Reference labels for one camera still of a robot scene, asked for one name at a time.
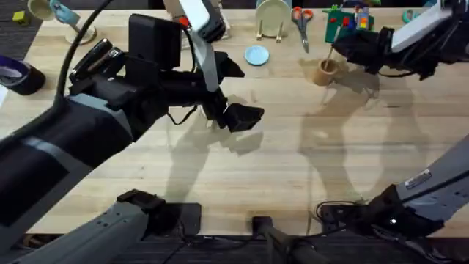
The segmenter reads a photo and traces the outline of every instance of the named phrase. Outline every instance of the black cable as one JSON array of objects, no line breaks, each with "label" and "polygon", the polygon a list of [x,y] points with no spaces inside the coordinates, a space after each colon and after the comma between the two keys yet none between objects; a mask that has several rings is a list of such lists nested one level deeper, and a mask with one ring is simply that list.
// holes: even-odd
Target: black cable
[{"label": "black cable", "polygon": [[408,72],[408,73],[402,73],[402,74],[396,74],[396,75],[388,75],[388,74],[382,74],[382,73],[378,73],[378,74],[383,76],[383,77],[388,77],[388,78],[402,78],[402,77],[412,76],[416,73],[417,72],[415,72],[415,71],[411,71],[411,72]]},{"label": "black cable", "polygon": [[340,232],[342,230],[346,230],[346,228],[347,228],[347,226],[345,225],[343,227],[339,227],[339,228],[334,229],[334,230],[324,231],[324,232],[317,233],[317,234],[314,234],[314,235],[306,235],[304,238],[320,238],[320,237],[323,237],[323,236],[326,236],[326,235],[332,235],[332,234]]},{"label": "black cable", "polygon": [[169,119],[173,122],[174,125],[181,125],[183,124],[185,121],[187,121],[187,119],[189,119],[189,117],[191,117],[191,115],[197,110],[197,106],[193,106],[193,108],[187,113],[185,114],[184,118],[180,121],[180,122],[176,122],[176,120],[174,120],[174,117],[168,113],[168,117]]},{"label": "black cable", "polygon": [[88,31],[89,27],[95,21],[96,17],[103,11],[113,0],[105,0],[93,13],[88,17],[80,32],[76,35],[73,40],[72,45],[70,46],[67,55],[65,56],[64,63],[60,69],[59,80],[57,81],[57,91],[55,100],[61,100],[65,94],[65,84],[67,83],[67,73],[70,63],[72,62],[73,56],[77,48],[80,45],[81,40]]},{"label": "black cable", "polygon": [[361,204],[359,204],[358,202],[352,202],[352,201],[324,201],[324,202],[320,202],[319,204],[317,204],[314,214],[321,221],[321,224],[325,223],[325,220],[320,215],[320,209],[323,205],[361,205]]},{"label": "black cable", "polygon": [[189,35],[189,31],[185,26],[182,26],[182,30],[184,31],[185,36],[188,38],[189,46],[191,47],[191,54],[192,54],[192,69],[191,72],[196,72],[196,52],[193,47],[192,37]]},{"label": "black cable", "polygon": [[4,148],[7,148],[13,142],[16,142],[19,139],[25,137],[28,133],[33,130],[37,130],[40,126],[47,125],[48,122],[53,120],[57,115],[62,113],[62,106],[64,103],[64,92],[65,84],[67,82],[67,72],[72,62],[73,55],[75,55],[76,49],[78,48],[81,39],[88,31],[88,28],[91,26],[96,17],[103,11],[113,0],[105,0],[93,13],[88,17],[80,32],[75,37],[72,45],[70,46],[67,55],[65,56],[62,68],[59,74],[59,80],[57,82],[56,94],[53,99],[52,107],[46,112],[42,113],[39,117],[35,118],[28,124],[24,125],[22,128],[17,129],[17,131],[11,133],[9,136],[5,137],[0,142],[0,151]]},{"label": "black cable", "polygon": [[176,249],[171,252],[171,254],[166,257],[166,259],[161,263],[161,264],[167,264],[168,261],[171,260],[175,256],[176,253],[178,253],[179,250],[181,250],[185,246],[185,243],[181,243]]}]

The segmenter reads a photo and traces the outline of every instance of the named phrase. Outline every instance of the black clamp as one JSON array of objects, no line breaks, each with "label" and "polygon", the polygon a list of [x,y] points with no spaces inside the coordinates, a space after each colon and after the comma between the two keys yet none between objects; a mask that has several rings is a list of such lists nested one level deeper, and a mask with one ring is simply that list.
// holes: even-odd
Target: black clamp
[{"label": "black clamp", "polygon": [[133,189],[117,197],[117,202],[128,202],[141,208],[144,213],[154,213],[159,211],[166,201],[155,194],[148,194],[144,191]]}]

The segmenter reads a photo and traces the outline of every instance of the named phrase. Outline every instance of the green toy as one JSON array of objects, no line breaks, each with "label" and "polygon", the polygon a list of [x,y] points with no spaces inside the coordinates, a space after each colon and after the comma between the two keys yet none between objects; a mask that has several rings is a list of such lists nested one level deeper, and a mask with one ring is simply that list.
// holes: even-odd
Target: green toy
[{"label": "green toy", "polygon": [[373,31],[374,17],[368,16],[368,23],[365,29],[356,29],[356,26],[350,28],[350,24],[356,25],[355,13],[344,12],[341,10],[331,10],[328,16],[328,23],[325,30],[325,42],[334,43],[337,28],[340,28],[337,39],[353,34],[355,30],[369,30]]},{"label": "green toy", "polygon": [[339,6],[337,4],[334,4],[331,8],[326,8],[322,11],[324,13],[330,13],[331,11],[334,11],[334,10],[339,10]]}]

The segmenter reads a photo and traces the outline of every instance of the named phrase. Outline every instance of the tape roll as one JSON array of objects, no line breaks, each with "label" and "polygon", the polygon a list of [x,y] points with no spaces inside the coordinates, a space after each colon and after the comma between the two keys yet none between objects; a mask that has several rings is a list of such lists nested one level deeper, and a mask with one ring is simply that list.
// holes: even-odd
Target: tape roll
[{"label": "tape roll", "polygon": [[0,55],[0,84],[20,95],[31,95],[45,83],[45,76],[32,65]]}]

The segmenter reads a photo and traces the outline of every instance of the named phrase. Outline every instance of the colorful toy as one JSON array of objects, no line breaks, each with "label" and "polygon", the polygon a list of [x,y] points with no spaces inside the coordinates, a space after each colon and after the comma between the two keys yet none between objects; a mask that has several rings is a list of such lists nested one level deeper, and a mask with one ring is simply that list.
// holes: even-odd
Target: colorful toy
[{"label": "colorful toy", "polygon": [[24,11],[14,12],[12,21],[16,22],[20,26],[28,26],[31,21]]},{"label": "colorful toy", "polygon": [[325,31],[325,42],[333,43],[338,28],[340,32],[337,38],[353,34],[355,30],[373,31],[374,17],[369,14],[368,8],[358,9],[358,12],[344,12],[331,10],[328,16],[328,24]]}]

